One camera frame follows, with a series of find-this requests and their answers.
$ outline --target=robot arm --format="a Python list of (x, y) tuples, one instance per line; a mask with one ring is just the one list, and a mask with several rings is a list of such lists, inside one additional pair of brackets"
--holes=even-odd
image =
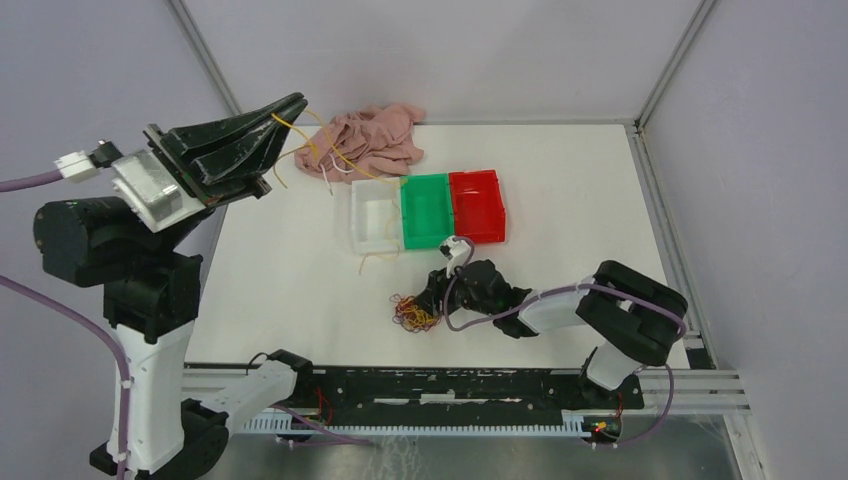
[[(583, 367), (585, 395), (609, 396), (640, 366), (662, 366), (668, 360), (671, 346), (679, 338), (679, 325), (645, 304), (683, 317), (688, 305), (674, 290), (607, 260), (592, 277), (580, 282), (584, 288), (543, 296), (541, 290), (507, 283), (491, 260), (468, 262), (473, 252), (469, 242), (454, 236), (442, 244), (440, 251), (447, 257), (448, 267), (430, 272), (427, 287), (414, 300), (431, 316), (450, 315), (459, 308), (484, 315), (511, 312), (492, 323), (513, 338), (590, 325), (606, 342)], [(635, 301), (622, 301), (623, 296)], [(526, 305), (534, 297), (536, 301)]]
[[(35, 243), (46, 273), (80, 287), (104, 286), (104, 316), (126, 355), (132, 381), (116, 382), (114, 428), (90, 461), (115, 475), (119, 460), (137, 478), (192, 479), (217, 462), (241, 425), (288, 398), (312, 364), (287, 352), (203, 401), (182, 401), (185, 353), (200, 304), (200, 265), (174, 248), (214, 210), (270, 191), (273, 167), (289, 123), (306, 107), (295, 93), (254, 112), (216, 122), (145, 130), (149, 148), (123, 155), (101, 141), (90, 154), (57, 162), (71, 180), (111, 167), (118, 197), (45, 204), (36, 214)], [(128, 452), (119, 451), (118, 408), (129, 388)]]

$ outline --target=white table surface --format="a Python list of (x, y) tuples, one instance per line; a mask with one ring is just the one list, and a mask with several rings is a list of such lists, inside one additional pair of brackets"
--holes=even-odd
[[(414, 174), (497, 170), (507, 242), (483, 245), (475, 258), (492, 259), (511, 284), (565, 285), (606, 259), (665, 282), (622, 126), (426, 125), (414, 140), (426, 152)], [(302, 142), (292, 133), (284, 150)], [(406, 332), (392, 323), (389, 297), (419, 293), (444, 258), (436, 250), (372, 257), (360, 276), (350, 187), (333, 184), (331, 196), (291, 157), (278, 170), (288, 189), (269, 173), (274, 191), (227, 210), (187, 361), (244, 363), (284, 348), (321, 365), (576, 368), (602, 342), (588, 326), (520, 340), (491, 325)], [(669, 364), (688, 368), (679, 343)]]

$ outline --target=metal frame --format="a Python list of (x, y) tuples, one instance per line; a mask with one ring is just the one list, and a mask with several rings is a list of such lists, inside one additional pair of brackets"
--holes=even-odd
[[(683, 35), (677, 43), (674, 52), (666, 63), (654, 88), (645, 101), (637, 118), (632, 120), (611, 119), (608, 121), (593, 120), (586, 122), (567, 122), (578, 124), (615, 123), (622, 124), (630, 142), (631, 152), (636, 163), (645, 203), (655, 232), (656, 241), (661, 252), (663, 268), (669, 276), (669, 283), (691, 300), (687, 321), (690, 332), (683, 339), (689, 355), (690, 363), (700, 359), (700, 368), (715, 368), (721, 366), (715, 349), (709, 341), (709, 332), (701, 302), (693, 287), (689, 269), (680, 240), (670, 212), (665, 204), (662, 184), (657, 178), (655, 169), (648, 154), (643, 132), (650, 122), (654, 112), (662, 100), (669, 85), (677, 74), (681, 63), (689, 54), (694, 40), (701, 32), (703, 25), (715, 10), (719, 0), (702, 0), (694, 12)], [(231, 115), (241, 113), (238, 101), (226, 82), (214, 56), (206, 45), (191, 13), (182, 0), (165, 0), (174, 16), (180, 30), (184, 34), (192, 51), (206, 73), (210, 84), (221, 99), (222, 104)], [(225, 212), (216, 216), (217, 225), (211, 247), (214, 252), (217, 238), (223, 225)], [(639, 374), (643, 384), (643, 398), (646, 406), (643, 410), (626, 411), (626, 415), (655, 415), (661, 410), (667, 400), (668, 380), (664, 370), (647, 370)], [(184, 372), (183, 393), (186, 396), (202, 396), (223, 388), (228, 381), (241, 376), (239, 370), (192, 368)], [(739, 465), (743, 480), (764, 480), (763, 465), (760, 462), (749, 429), (751, 411), (748, 405), (738, 375), (732, 370), (681, 370), (675, 372), (674, 403), (672, 415), (723, 415), (733, 452)], [(609, 414), (608, 411), (581, 411), (581, 414)], [(564, 424), (573, 419), (572, 413), (564, 411)]]
[[(316, 374), (320, 374), (320, 372), (321, 367), (316, 367)], [(553, 371), (551, 375), (578, 373), (579, 370), (566, 369)], [(214, 395), (227, 385), (232, 384), (232, 382), (244, 378), (245, 375), (246, 369), (241, 366), (235, 368), (191, 366), (191, 368), (183, 370), (183, 398), (197, 399)], [(640, 372), (638, 377), (641, 383), (642, 398), (645, 402), (645, 407), (640, 410), (628, 409), (624, 411), (624, 414), (626, 416), (656, 416), (658, 412), (663, 410), (668, 401), (668, 374), (665, 369), (647, 369)], [(272, 411), (267, 411), (258, 415), (254, 421), (251, 421), (248, 424), (247, 433), (269, 433), (268, 428), (271, 427), (267, 424), (267, 421), (274, 420), (274, 418), (266, 418), (270, 413)], [(563, 425), (566, 427), (563, 430), (543, 431), (538, 428), (504, 426), (495, 429), (481, 428), (476, 433), (480, 433), (481, 436), (497, 434), (576, 436), (573, 426), (578, 419), (582, 421), (584, 416), (607, 416), (612, 413), (613, 410), (580, 410), (576, 412), (563, 410)], [(669, 414), (683, 416), (724, 415), (726, 418), (744, 419), (744, 417), (751, 414), (751, 408), (748, 405), (748, 398), (745, 396), (739, 375), (735, 371), (683, 369), (674, 371), (674, 403)], [(744, 443), (750, 450), (753, 443), (750, 442), (747, 427), (738, 424), (739, 421), (741, 420), (734, 420), (734, 430), (732, 433), (738, 439), (737, 441), (740, 442), (740, 445)], [(289, 425), (286, 422), (282, 422), (275, 428), (286, 430), (285, 432), (277, 433), (288, 433)], [(367, 431), (368, 435), (398, 435), (397, 428), (377, 428), (369, 425), (360, 425), (342, 427), (342, 429), (348, 433)], [(473, 435), (475, 431), (434, 426), (432, 428), (421, 428), (410, 434), (430, 435), (434, 433), (445, 436), (468, 436), (469, 434)]]
[(662, 97), (665, 95), (666, 89), (677, 74), (680, 64), (683, 63), (683, 60), (689, 53), (689, 48), (692, 46), (692, 43), (695, 41), (695, 38), (697, 38), (698, 34), (701, 33), (701, 27), (704, 26), (704, 23), (710, 17), (710, 14), (713, 12), (718, 2), (719, 0), (701, 0), (698, 8), (695, 9), (692, 19), (689, 20), (689, 24), (686, 25), (686, 30), (683, 31), (683, 36), (680, 37), (680, 41), (677, 42), (677, 46), (674, 48), (671, 58), (668, 59), (668, 62), (663, 68), (659, 80), (657, 80), (653, 90), (651, 90), (650, 95), (648, 95), (648, 99), (645, 101), (645, 106), (642, 107), (642, 110), (639, 112), (639, 116), (636, 117), (636, 125), (640, 129), (645, 128), (651, 120), (651, 116), (656, 110), (660, 100), (662, 100)]

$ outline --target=gray wall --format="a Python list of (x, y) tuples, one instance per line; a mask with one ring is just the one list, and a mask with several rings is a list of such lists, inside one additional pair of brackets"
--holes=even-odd
[(848, 3), (720, 2), (648, 144), (773, 478), (845, 478)]
[(186, 4), (245, 110), (300, 90), (325, 117), (402, 101), (438, 123), (632, 119), (698, 2)]
[[(9, 1), (2, 11), (0, 180), (47, 171), (100, 138), (140, 148), (147, 123), (225, 115), (164, 2)], [(0, 272), (100, 320), (101, 288), (43, 274), (31, 226), (44, 202), (109, 195), (107, 185), (101, 175), (0, 194)], [(208, 251), (209, 237), (200, 232), (186, 251)], [(111, 426), (112, 357), (82, 328), (5, 289), (0, 312), (0, 476), (95, 477), (87, 460)]]

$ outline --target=pink towel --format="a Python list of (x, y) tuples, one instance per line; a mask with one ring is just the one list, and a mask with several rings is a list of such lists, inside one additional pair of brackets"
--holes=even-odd
[[(357, 167), (375, 176), (408, 175), (409, 166), (424, 157), (424, 150), (412, 144), (412, 125), (425, 115), (423, 109), (405, 103), (386, 108), (369, 105), (364, 110), (333, 117), (327, 130), (336, 148)], [(321, 179), (326, 172), (331, 182), (368, 178), (338, 158), (323, 131), (316, 133), (312, 142), (318, 147), (318, 158), (309, 147), (295, 153), (295, 165), (303, 172)]]

